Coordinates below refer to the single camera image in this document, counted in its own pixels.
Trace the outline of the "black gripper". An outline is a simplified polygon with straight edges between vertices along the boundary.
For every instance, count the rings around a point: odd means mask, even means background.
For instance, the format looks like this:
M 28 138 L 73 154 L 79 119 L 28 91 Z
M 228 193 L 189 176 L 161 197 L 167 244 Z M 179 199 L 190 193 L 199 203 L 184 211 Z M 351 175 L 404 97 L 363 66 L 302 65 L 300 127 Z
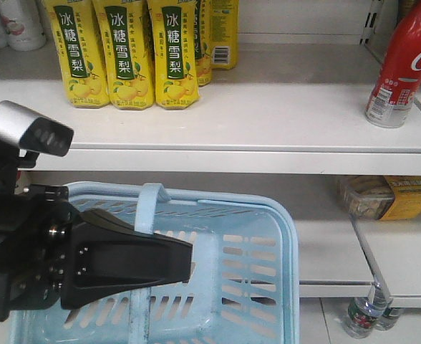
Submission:
M 0 322 L 12 310 L 51 307 L 61 283 L 61 306 L 73 310 L 190 279 L 192 244 L 138 232 L 101 209 L 75 216 L 68 199 L 66 186 L 30 185 L 23 194 L 0 194 Z

